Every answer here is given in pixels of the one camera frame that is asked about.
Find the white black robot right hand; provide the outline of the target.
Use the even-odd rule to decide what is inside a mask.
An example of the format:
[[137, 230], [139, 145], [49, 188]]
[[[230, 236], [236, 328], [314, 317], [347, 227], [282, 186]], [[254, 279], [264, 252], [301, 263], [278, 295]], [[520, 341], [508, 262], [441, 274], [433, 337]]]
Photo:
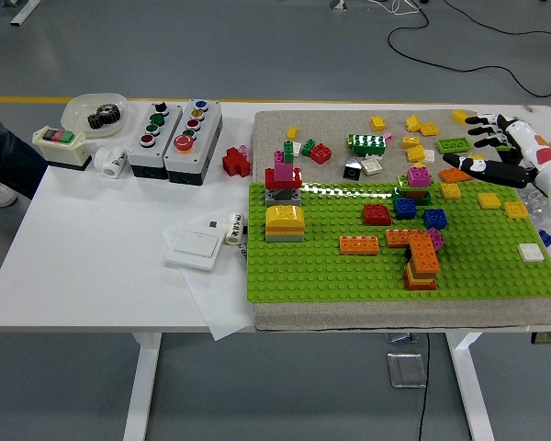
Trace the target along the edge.
[[476, 127], [469, 134], [489, 136], [475, 143], [477, 147], [509, 145], [520, 155], [518, 164], [492, 160], [476, 160], [455, 153], [443, 155], [444, 161], [464, 173], [506, 187], [524, 188], [534, 185], [548, 198], [551, 211], [551, 147], [526, 121], [503, 115], [476, 115], [466, 119]]

